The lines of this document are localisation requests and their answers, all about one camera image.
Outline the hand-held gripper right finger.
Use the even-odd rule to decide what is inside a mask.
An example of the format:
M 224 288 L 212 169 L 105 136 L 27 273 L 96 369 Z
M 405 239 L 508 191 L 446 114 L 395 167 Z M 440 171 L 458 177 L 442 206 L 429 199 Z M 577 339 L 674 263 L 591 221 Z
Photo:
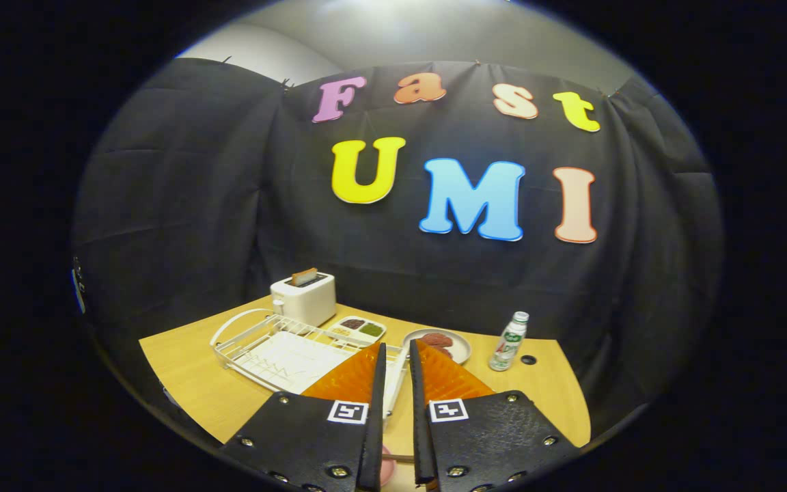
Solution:
M 521 390 L 494 392 L 423 340 L 409 344 L 415 481 L 429 491 L 525 491 L 581 455 Z

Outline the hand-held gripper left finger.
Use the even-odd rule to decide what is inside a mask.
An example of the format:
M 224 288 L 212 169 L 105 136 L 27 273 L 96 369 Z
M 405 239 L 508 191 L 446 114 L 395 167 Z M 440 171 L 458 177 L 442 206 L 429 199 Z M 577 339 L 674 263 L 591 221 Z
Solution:
M 324 376 L 322 398 L 275 392 L 219 451 L 266 490 L 381 489 L 387 346 L 376 342 Z

